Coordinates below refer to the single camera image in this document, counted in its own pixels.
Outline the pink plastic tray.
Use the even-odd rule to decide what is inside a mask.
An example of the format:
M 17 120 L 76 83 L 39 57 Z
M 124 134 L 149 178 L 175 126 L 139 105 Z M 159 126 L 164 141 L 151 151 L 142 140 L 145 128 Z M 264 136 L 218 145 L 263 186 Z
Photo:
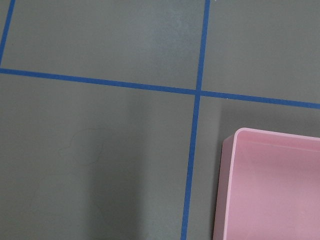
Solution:
M 215 240 L 317 240 L 320 140 L 240 128 L 222 144 Z

